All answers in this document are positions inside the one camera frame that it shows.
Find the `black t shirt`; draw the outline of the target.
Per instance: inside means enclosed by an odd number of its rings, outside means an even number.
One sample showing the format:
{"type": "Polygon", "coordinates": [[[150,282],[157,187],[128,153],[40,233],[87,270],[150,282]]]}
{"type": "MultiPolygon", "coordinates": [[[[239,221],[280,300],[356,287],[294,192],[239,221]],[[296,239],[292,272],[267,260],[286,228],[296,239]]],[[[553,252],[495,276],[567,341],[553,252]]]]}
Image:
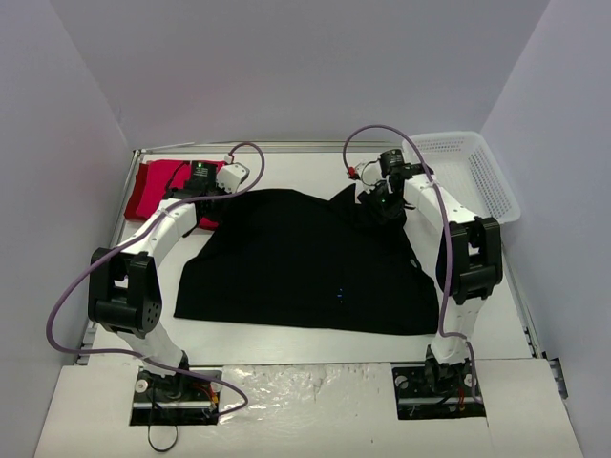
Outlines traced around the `black t shirt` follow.
{"type": "Polygon", "coordinates": [[[377,221],[347,187],[331,199],[267,189],[231,198],[221,224],[185,263],[179,319],[432,334],[433,280],[405,232],[377,221]]]}

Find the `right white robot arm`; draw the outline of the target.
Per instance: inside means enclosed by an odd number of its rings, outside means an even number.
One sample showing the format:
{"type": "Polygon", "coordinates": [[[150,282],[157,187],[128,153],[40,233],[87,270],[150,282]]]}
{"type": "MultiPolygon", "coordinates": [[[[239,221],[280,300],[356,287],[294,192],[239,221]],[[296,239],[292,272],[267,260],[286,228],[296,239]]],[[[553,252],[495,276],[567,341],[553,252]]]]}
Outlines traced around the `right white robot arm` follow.
{"type": "Polygon", "coordinates": [[[502,281],[500,225],[458,201],[418,153],[391,149],[348,168],[360,182],[359,201],[382,221],[413,210],[426,222],[435,248],[426,266],[439,299],[437,329],[427,347],[423,380],[436,394],[472,372],[472,335],[480,310],[502,281]]]}

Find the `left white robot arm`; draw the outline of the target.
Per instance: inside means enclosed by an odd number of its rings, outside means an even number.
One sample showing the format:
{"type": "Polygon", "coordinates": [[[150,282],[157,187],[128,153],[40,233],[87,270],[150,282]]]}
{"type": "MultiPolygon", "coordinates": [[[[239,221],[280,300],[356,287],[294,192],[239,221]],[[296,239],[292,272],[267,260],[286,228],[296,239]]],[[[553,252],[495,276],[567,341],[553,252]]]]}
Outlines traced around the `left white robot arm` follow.
{"type": "Polygon", "coordinates": [[[145,370],[158,380],[158,388],[171,399],[186,396],[192,387],[188,358],[159,323],[162,299],[158,266],[178,241],[202,220],[213,220],[221,203],[199,201],[172,204],[203,196],[228,195],[235,189],[218,181],[223,162],[184,161],[183,180],[169,181],[156,200],[155,212],[134,233],[142,240],[114,254],[90,275],[89,319],[118,335],[133,352],[144,357],[145,370]]]}

